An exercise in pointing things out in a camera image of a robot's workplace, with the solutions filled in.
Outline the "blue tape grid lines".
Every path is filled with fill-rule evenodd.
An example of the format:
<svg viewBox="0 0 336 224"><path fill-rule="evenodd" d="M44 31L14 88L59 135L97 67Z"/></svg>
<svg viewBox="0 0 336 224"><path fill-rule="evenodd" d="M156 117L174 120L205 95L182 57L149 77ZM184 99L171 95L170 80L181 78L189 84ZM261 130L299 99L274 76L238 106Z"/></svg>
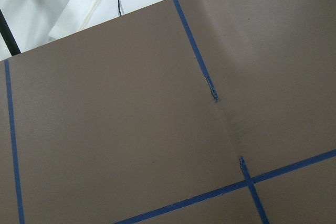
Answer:
<svg viewBox="0 0 336 224"><path fill-rule="evenodd" d="M208 51L180 0L4 62L26 223L335 223L334 56Z"/></svg>

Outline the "white folded paper towel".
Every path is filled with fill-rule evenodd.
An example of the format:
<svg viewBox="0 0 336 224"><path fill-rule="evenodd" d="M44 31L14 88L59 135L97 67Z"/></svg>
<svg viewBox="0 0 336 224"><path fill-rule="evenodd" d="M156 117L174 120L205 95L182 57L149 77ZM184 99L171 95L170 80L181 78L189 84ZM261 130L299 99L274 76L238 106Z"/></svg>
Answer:
<svg viewBox="0 0 336 224"><path fill-rule="evenodd" d="M55 25L49 38L57 40L84 29L99 0L69 0Z"/></svg>

